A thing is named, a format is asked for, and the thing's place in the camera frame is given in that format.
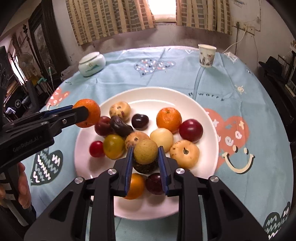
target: wire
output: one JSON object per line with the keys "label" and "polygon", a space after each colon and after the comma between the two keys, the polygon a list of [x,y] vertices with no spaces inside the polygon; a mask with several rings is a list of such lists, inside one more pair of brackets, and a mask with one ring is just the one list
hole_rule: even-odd
{"label": "wire", "polygon": [[244,23],[249,23],[249,22],[253,22],[255,20],[257,20],[258,17],[256,17],[255,19],[251,20],[251,21],[247,21],[247,22],[244,22]]}
{"label": "wire", "polygon": [[258,69],[258,59],[259,59],[259,55],[258,55],[258,49],[257,49],[257,44],[256,44],[256,39],[255,36],[253,35],[254,38],[254,42],[255,42],[255,46],[256,46],[256,51],[257,51],[257,69]]}
{"label": "wire", "polygon": [[[237,22],[237,39],[236,39],[236,42],[238,40],[238,37],[239,37],[239,22]],[[235,45],[235,53],[234,53],[234,55],[236,55],[236,54],[237,54],[237,44]]]}
{"label": "wire", "polygon": [[257,29],[255,29],[255,31],[258,31],[258,32],[261,32],[261,2],[260,2],[261,0],[259,0],[259,8],[260,8],[260,29],[259,30],[257,30]]}
{"label": "wire", "polygon": [[229,46],[229,47],[228,47],[223,53],[226,53],[226,51],[227,51],[228,49],[230,49],[233,45],[240,43],[240,42],[242,41],[242,39],[241,39],[240,41],[238,41],[238,42],[236,42],[236,43],[230,45],[230,46]]}

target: orange fruit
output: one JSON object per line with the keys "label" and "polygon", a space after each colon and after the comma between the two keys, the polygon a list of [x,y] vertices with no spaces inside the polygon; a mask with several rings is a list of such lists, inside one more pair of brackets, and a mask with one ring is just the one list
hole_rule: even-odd
{"label": "orange fruit", "polygon": [[94,100],[82,99],[78,100],[76,104],[73,106],[73,108],[81,106],[85,106],[88,109],[89,116],[85,121],[76,123],[76,125],[80,128],[86,128],[95,125],[101,117],[101,109],[99,105]]}
{"label": "orange fruit", "polygon": [[132,200],[140,197],[145,189],[145,180],[142,175],[138,173],[133,173],[131,175],[131,185],[130,190],[125,199]]}
{"label": "orange fruit", "polygon": [[158,128],[166,128],[170,132],[175,133],[182,124],[182,117],[175,108],[167,107],[161,109],[156,116],[156,124]]}

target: power cord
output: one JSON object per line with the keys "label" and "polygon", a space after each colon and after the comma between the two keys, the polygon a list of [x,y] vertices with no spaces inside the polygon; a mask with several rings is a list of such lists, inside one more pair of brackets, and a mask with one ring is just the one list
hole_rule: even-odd
{"label": "power cord", "polygon": [[[239,37],[239,22],[237,22],[237,40],[238,40],[238,37]],[[237,54],[237,44],[235,45],[234,55],[236,55],[236,54]]]}
{"label": "power cord", "polygon": [[258,69],[258,59],[259,59],[259,55],[258,55],[258,49],[257,49],[257,44],[256,44],[256,39],[255,36],[253,35],[254,38],[254,42],[255,42],[255,46],[256,46],[256,51],[257,51],[257,69]]}
{"label": "power cord", "polygon": [[246,32],[247,32],[247,30],[244,31],[244,35],[242,36],[242,39],[241,39],[240,41],[238,41],[238,42],[236,42],[236,43],[230,45],[230,46],[229,46],[229,47],[228,47],[223,53],[226,53],[226,51],[227,51],[228,49],[230,49],[233,45],[240,43],[240,42],[243,40],[243,38],[244,38]]}

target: white plate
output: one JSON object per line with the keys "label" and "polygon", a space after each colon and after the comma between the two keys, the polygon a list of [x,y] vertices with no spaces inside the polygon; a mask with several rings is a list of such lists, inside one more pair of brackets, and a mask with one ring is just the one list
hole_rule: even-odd
{"label": "white plate", "polygon": [[[101,115],[109,116],[110,107],[119,101],[126,101],[131,106],[131,116],[136,113],[149,117],[149,126],[144,132],[147,135],[157,129],[156,116],[164,107],[176,108],[182,120],[196,119],[204,129],[204,133],[197,146],[200,149],[199,161],[191,172],[202,178],[209,178],[215,172],[218,161],[218,138],[216,129],[206,111],[190,97],[167,88],[146,87],[122,92],[101,104]],[[107,157],[93,158],[89,154],[89,146],[93,141],[104,141],[98,136],[94,126],[81,129],[76,140],[74,163],[78,176],[85,179],[97,177],[103,171],[112,168],[115,161]],[[181,140],[180,135],[174,135],[174,143]],[[149,220],[163,218],[178,212],[178,197],[153,195],[147,190],[142,197],[126,200],[114,197],[114,214],[118,217],[132,220]]]}

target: fruit stem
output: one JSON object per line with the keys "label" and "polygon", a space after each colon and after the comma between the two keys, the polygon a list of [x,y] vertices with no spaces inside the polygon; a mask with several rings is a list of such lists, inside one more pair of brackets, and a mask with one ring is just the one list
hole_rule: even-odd
{"label": "fruit stem", "polygon": [[183,153],[184,153],[185,155],[187,155],[187,154],[189,153],[189,151],[186,150],[185,147],[184,147]]}

